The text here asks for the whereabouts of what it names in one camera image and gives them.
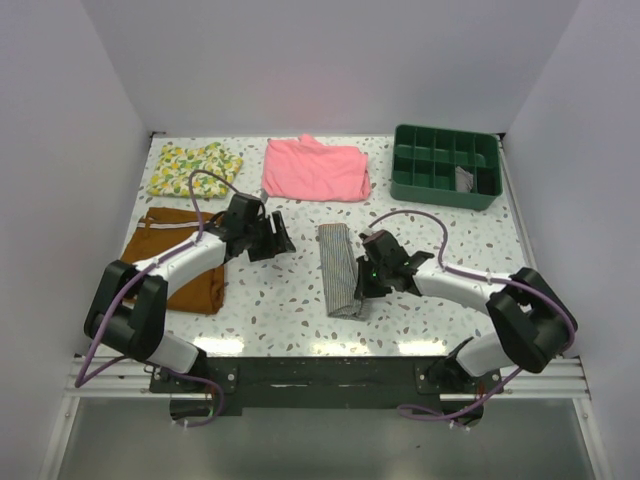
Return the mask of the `grey striped underwear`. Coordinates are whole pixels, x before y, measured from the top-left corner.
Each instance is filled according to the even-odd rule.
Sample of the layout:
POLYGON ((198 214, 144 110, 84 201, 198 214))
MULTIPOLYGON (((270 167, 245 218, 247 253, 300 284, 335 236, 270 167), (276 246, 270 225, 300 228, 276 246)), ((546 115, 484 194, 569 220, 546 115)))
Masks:
POLYGON ((366 303, 355 297, 358 270, 348 226, 344 223, 320 225, 318 243, 327 315, 364 321, 369 311, 366 303))

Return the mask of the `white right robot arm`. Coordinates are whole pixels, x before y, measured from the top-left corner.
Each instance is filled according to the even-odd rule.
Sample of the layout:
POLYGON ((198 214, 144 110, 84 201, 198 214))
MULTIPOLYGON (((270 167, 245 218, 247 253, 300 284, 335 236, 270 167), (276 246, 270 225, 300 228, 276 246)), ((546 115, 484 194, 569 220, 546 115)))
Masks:
POLYGON ((360 238, 364 255, 357 259, 356 298, 392 292, 434 297, 491 320, 491 334, 462 341, 427 368, 425 377, 433 385, 466 393, 501 368, 540 373, 575 341, 577 321, 534 269, 495 277, 449 267, 441 256, 424 251, 410 255, 386 230, 369 230, 360 238))

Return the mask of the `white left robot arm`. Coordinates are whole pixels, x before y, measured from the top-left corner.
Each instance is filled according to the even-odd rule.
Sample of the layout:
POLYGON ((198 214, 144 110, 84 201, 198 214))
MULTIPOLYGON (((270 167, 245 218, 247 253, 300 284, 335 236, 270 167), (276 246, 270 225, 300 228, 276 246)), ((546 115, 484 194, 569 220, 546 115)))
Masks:
POLYGON ((185 392, 205 385, 206 353, 165 328, 169 298, 242 254, 258 262, 296 248, 282 213, 268 213, 252 195, 233 195, 227 209, 208 221, 196 215, 196 231, 182 242, 132 264, 107 265, 84 322, 91 339, 84 369, 104 344, 126 358, 172 370, 173 382, 185 392))

